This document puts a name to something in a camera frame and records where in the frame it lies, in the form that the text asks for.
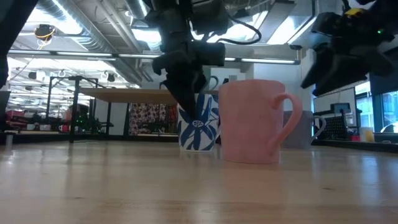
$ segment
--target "desk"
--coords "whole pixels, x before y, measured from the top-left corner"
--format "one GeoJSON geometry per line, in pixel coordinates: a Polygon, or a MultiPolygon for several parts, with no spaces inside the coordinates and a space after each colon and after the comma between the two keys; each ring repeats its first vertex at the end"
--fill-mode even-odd
{"type": "Polygon", "coordinates": [[[21,144],[0,151],[1,223],[398,223],[398,157],[282,150],[280,164],[177,143],[21,144]]]}
{"type": "MultiPolygon", "coordinates": [[[[95,97],[108,103],[153,103],[176,105],[168,90],[141,90],[115,88],[80,88],[80,93],[95,97]]],[[[217,95],[218,91],[204,91],[205,94],[217,95]]]]}

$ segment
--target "wooden table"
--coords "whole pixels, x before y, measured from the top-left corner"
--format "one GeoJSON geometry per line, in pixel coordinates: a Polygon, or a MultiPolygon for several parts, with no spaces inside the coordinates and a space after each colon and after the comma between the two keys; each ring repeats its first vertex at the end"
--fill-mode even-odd
{"type": "Polygon", "coordinates": [[[1,223],[398,223],[394,154],[290,149],[273,165],[220,157],[174,143],[14,146],[0,151],[1,223]]]}
{"type": "MultiPolygon", "coordinates": [[[[80,88],[80,93],[112,103],[177,104],[168,90],[80,88]]],[[[218,91],[204,91],[204,93],[218,94],[218,91]]]]}

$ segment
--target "pink mug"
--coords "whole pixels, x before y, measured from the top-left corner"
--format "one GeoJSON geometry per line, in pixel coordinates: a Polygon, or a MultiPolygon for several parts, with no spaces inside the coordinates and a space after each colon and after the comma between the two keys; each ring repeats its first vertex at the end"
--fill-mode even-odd
{"type": "Polygon", "coordinates": [[[224,160],[248,164],[279,162],[283,140],[299,123],[301,101],[277,81],[243,80],[221,85],[219,93],[224,160]],[[283,101],[293,113],[283,127],[283,101]]]}

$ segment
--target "blue pattern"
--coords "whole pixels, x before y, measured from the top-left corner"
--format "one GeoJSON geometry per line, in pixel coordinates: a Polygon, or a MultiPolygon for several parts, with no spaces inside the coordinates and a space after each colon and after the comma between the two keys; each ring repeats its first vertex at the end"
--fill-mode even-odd
{"type": "Polygon", "coordinates": [[[207,102],[205,103],[206,97],[204,94],[199,94],[197,98],[197,115],[198,119],[192,121],[189,115],[182,110],[178,109],[178,112],[181,118],[188,124],[188,126],[183,130],[182,129],[182,120],[178,122],[177,130],[178,135],[180,136],[180,145],[185,146],[187,141],[193,138],[192,142],[186,147],[186,149],[193,150],[201,150],[201,151],[209,151],[213,148],[215,137],[217,135],[216,129],[210,125],[211,122],[218,120],[218,108],[214,108],[214,106],[218,107],[217,100],[213,103],[213,98],[209,97],[207,102]],[[200,149],[201,144],[201,134],[204,133],[208,139],[210,140],[210,144],[203,149],[200,149]]]}

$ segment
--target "blue and white mug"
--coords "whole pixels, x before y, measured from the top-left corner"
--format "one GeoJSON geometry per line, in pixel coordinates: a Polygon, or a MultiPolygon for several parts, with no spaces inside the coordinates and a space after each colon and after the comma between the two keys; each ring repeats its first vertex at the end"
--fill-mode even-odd
{"type": "Polygon", "coordinates": [[[195,94],[197,103],[197,120],[192,120],[188,113],[178,105],[178,142],[181,151],[210,152],[213,150],[217,137],[220,135],[218,127],[218,96],[209,94],[195,94]]]}

